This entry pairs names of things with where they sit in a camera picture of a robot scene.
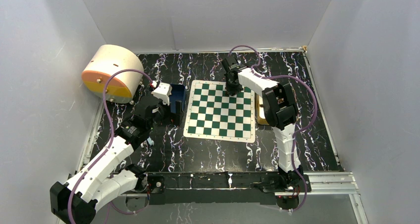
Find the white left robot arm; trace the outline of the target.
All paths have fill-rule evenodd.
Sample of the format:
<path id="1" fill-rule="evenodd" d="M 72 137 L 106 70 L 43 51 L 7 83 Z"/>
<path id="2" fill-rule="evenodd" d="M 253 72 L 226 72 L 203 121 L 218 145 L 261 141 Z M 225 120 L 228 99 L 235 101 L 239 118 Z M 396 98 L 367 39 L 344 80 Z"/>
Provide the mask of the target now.
<path id="1" fill-rule="evenodd" d="M 50 202 L 55 216 L 66 224 L 89 224 L 98 210 L 120 194 L 146 190 L 148 179 L 137 165 L 121 169 L 113 178 L 109 175 L 149 138 L 154 126 L 181 124 L 186 93 L 173 92 L 168 98 L 165 104 L 153 94 L 143 96 L 133 115 L 120 124 L 93 160 L 65 183 L 52 185 Z"/>

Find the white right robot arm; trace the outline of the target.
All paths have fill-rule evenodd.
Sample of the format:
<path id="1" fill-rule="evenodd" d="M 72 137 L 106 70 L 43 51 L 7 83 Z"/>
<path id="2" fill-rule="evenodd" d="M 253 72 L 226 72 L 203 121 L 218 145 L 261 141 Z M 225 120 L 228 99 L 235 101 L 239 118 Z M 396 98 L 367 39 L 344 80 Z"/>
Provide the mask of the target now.
<path id="1" fill-rule="evenodd" d="M 276 138 L 279 186 L 292 191 L 301 179 L 297 174 L 301 163 L 294 145 L 298 108 L 291 86 L 265 78 L 241 64 L 237 56 L 228 56 L 221 64 L 225 70 L 228 95 L 237 95 L 245 86 L 262 98 L 264 117 Z"/>

